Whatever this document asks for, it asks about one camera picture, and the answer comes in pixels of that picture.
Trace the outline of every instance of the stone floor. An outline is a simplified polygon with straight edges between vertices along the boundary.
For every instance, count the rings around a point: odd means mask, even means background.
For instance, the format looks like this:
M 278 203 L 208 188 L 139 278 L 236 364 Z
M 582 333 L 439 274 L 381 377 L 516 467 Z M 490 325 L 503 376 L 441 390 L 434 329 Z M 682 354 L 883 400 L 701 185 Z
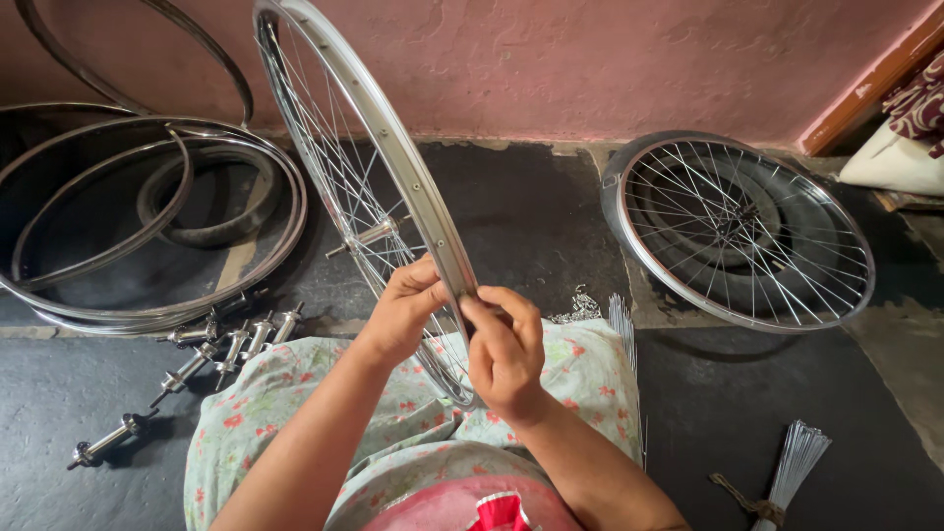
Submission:
M 614 292 L 632 299 L 649 473 L 695 528 L 747 528 L 750 518 L 706 476 L 722 472 L 747 497 L 764 497 L 794 419 L 834 444 L 791 504 L 787 529 L 944 528 L 944 220 L 888 214 L 868 191 L 824 180 L 872 246 L 872 304 L 844 329 L 759 334 L 679 302 L 622 251 L 598 202 L 600 171 L 615 147 L 434 142 L 421 151 L 482 283 L 520 291 L 544 315 L 569 311 L 578 284 L 601 302 Z M 109 223 L 133 216 L 129 209 L 116 209 Z M 199 274 L 188 266 L 193 257 L 155 242 L 57 295 L 106 304 L 120 293 L 133 306 L 155 291 L 173 296 L 168 286 L 212 290 L 225 271 L 266 249 L 280 219 L 252 242 L 255 254 L 208 254 Z M 63 230 L 68 239 L 83 229 Z M 349 259 L 324 258 L 338 244 L 313 208 L 302 242 L 265 281 L 272 294 L 259 311 L 305 301 L 303 333 L 355 334 L 372 296 Z M 148 275 L 157 260 L 162 274 Z M 101 283 L 111 291 L 96 291 Z M 161 405 L 149 439 L 99 469 L 65 465 L 76 442 L 143 411 L 163 371 L 187 355 L 153 338 L 76 336 L 0 297 L 0 527 L 181 528 L 184 457 L 211 392 L 207 378 Z

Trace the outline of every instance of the red flower print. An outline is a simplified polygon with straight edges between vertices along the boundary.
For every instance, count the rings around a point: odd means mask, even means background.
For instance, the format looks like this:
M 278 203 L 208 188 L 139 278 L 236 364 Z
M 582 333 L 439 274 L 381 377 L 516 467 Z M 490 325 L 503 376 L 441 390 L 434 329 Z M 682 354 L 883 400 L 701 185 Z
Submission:
M 351 496 L 351 499 L 347 500 L 347 506 L 350 507 L 354 505 L 357 502 L 357 499 L 360 498 L 365 492 L 367 492 L 367 487 L 364 487 L 355 492 L 354 495 Z
M 270 436 L 275 433 L 277 429 L 278 428 L 275 424 L 266 424 L 264 428 L 256 428 L 256 435 L 260 436 L 262 434 L 266 434 L 267 436 Z
M 386 490 L 381 490 L 380 492 L 374 494 L 370 497 L 370 506 L 376 507 L 380 503 L 380 500 L 383 499 L 383 495 L 386 494 Z
M 242 413 L 237 413 L 236 415 L 233 415 L 232 417 L 223 421 L 223 425 L 226 426 L 227 428 L 235 428 L 236 426 L 242 423 L 243 423 Z

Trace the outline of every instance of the fabric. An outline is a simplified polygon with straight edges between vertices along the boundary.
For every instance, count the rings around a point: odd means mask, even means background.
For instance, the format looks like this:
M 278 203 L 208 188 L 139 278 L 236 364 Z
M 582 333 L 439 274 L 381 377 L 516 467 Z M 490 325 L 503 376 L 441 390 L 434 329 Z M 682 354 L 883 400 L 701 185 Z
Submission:
M 944 155 L 944 51 L 904 88 L 898 89 L 883 103 L 891 115 L 891 130 L 912 140 L 932 144 L 932 159 Z
M 547 359 L 541 384 L 640 462 L 638 392 L 620 337 L 603 319 L 544 325 Z M 188 529 L 209 527 L 349 343 L 307 337 L 277 346 L 246 363 L 230 388 L 203 402 L 187 456 Z M 452 494 L 464 500 L 465 512 L 454 512 L 468 517 L 458 529 L 477 517 L 478 501 L 507 491 L 529 493 L 522 495 L 522 507 L 534 525 L 568 529 L 532 514 L 532 505 L 554 514 L 547 499 L 555 491 L 514 430 L 491 410 L 463 413 L 452 407 L 411 358 L 391 374 L 325 528 L 364 528 L 381 514 L 408 508 L 414 496 L 428 496 L 428 489 L 443 489 L 444 483 L 464 487 Z M 563 506 L 556 493 L 551 498 Z

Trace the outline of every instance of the red cloth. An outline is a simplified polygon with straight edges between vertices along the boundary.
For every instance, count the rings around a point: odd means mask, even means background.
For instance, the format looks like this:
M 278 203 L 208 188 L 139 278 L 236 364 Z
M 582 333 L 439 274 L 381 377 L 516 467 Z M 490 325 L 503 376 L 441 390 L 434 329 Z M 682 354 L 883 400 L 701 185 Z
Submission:
M 882 105 L 891 115 L 891 130 L 905 138 L 931 142 L 932 159 L 944 155 L 944 51 L 906 87 Z

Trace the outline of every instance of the bicycle rim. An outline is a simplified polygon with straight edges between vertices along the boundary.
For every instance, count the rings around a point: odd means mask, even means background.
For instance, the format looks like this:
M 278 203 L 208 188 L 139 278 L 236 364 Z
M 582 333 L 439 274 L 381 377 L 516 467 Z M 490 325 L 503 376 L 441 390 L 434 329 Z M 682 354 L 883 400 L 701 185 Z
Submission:
M 260 0 L 256 41 L 279 110 L 344 242 L 379 297 L 393 270 L 429 252 L 450 303 L 431 316 L 415 357 L 468 410 L 468 335 L 458 298 L 475 276 L 435 183 L 376 81 L 304 0 Z
M 653 276 L 715 316 L 775 333 L 830 328 L 866 306 L 871 250 L 826 190 L 735 141 L 679 134 L 640 139 L 604 174 L 607 220 Z

